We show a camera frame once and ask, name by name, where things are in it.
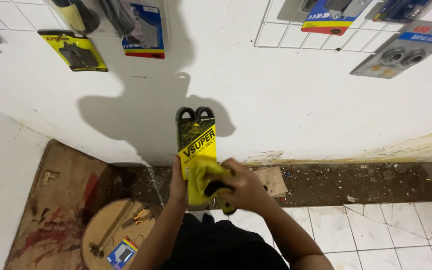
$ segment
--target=person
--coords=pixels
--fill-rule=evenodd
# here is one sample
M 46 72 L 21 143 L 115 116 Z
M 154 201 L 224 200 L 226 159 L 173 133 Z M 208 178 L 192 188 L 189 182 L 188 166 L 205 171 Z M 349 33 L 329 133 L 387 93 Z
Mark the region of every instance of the person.
M 291 269 L 334 270 L 316 242 L 269 196 L 254 173 L 232 158 L 222 165 L 233 172 L 222 181 L 234 191 L 217 196 L 260 215 Z M 279 253 L 257 233 L 229 220 L 214 223 L 210 216 L 204 216 L 201 223 L 184 213 L 187 207 L 181 160 L 175 156 L 168 202 L 129 270 L 288 269 Z

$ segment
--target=pliers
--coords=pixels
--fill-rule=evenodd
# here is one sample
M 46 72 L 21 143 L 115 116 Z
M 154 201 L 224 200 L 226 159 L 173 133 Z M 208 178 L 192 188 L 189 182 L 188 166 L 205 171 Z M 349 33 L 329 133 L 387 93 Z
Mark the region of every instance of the pliers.
M 145 213 L 146 211 L 149 211 L 149 213 L 151 213 L 151 211 L 148 209 L 148 207 L 145 206 L 141 211 L 139 211 L 139 213 L 136 216 L 128 219 L 125 223 L 123 223 L 121 225 L 121 227 L 123 227 L 123 229 L 124 229 L 124 228 L 128 227 L 131 224 L 136 224 L 136 225 L 137 224 L 143 224 L 143 223 L 147 223 L 148 221 L 152 220 L 153 219 L 152 215 L 151 215 L 151 217 L 146 218 L 146 219 L 139 219 L 139 217 L 141 216 L 141 214 Z

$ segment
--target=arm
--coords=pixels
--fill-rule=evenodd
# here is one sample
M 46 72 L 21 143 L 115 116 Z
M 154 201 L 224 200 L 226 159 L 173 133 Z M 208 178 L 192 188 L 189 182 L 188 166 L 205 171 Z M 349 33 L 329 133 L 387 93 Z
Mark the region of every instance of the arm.
M 168 202 L 136 253 L 129 270 L 158 269 L 170 258 L 187 207 L 188 194 L 181 173 L 181 160 L 175 156 Z
M 291 269 L 333 270 L 316 242 L 269 196 L 254 173 L 233 159 L 226 160 L 222 165 L 234 173 L 234 176 L 222 179 L 234 188 L 234 192 L 220 192 L 218 196 L 237 208 L 255 212 L 264 218 Z

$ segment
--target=bearing package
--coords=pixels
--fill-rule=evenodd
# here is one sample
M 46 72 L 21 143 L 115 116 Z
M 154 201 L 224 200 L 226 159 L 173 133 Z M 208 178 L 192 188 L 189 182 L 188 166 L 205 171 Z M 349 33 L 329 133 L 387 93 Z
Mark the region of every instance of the bearing package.
M 432 21 L 417 21 L 350 74 L 391 79 L 432 54 Z

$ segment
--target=cardboard piece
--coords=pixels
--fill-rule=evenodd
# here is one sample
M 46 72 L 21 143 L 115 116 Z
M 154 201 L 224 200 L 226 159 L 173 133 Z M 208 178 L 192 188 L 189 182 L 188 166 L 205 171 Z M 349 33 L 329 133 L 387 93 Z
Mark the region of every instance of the cardboard piece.
M 281 169 L 278 166 L 264 168 L 254 171 L 263 185 L 268 188 L 271 197 L 285 197 L 288 189 L 281 176 Z

